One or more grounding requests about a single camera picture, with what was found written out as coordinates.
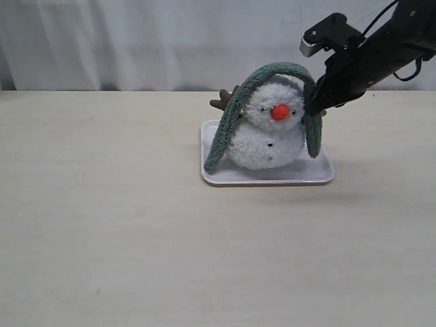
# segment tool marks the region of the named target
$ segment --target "white curtain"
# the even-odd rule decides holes
[[[304,31],[333,12],[362,31],[390,1],[0,0],[0,82],[18,90],[217,90],[273,61],[303,64],[318,78],[330,53],[304,58]],[[390,77],[376,88],[436,89],[435,72],[436,59],[411,82]]]

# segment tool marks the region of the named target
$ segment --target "green cloth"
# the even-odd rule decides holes
[[[298,78],[304,83],[303,97],[307,103],[316,91],[316,83],[310,73],[296,63],[278,62],[262,66],[252,73],[238,88],[230,99],[227,108],[219,122],[211,149],[204,162],[204,170],[212,174],[217,168],[225,150],[236,131],[239,114],[242,107],[247,104],[251,94],[265,84],[274,75],[288,75]],[[322,113],[312,117],[306,113],[303,117],[306,131],[306,143],[309,155],[316,158],[321,149],[322,139]]]

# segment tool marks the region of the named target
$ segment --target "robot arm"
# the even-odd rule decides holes
[[[376,20],[395,4],[391,19],[368,38],[365,35],[372,24],[360,33],[342,14],[332,14],[306,31],[300,44],[304,56],[321,49],[335,52],[325,62],[326,72],[306,104],[309,114],[362,97],[374,84],[413,61],[418,73],[421,62],[436,55],[436,0],[396,0]]]

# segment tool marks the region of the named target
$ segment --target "beige table surface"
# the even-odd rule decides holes
[[[214,188],[216,93],[0,93],[0,326],[435,326],[436,93],[332,109],[323,187]]]

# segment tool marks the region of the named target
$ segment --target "white tray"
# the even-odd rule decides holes
[[[212,186],[303,186],[324,185],[334,178],[334,169],[321,149],[316,159],[310,158],[305,147],[300,157],[290,165],[274,169],[248,170],[236,166],[226,155],[217,169],[208,174],[204,162],[219,125],[218,120],[206,121],[201,126],[201,175]]]

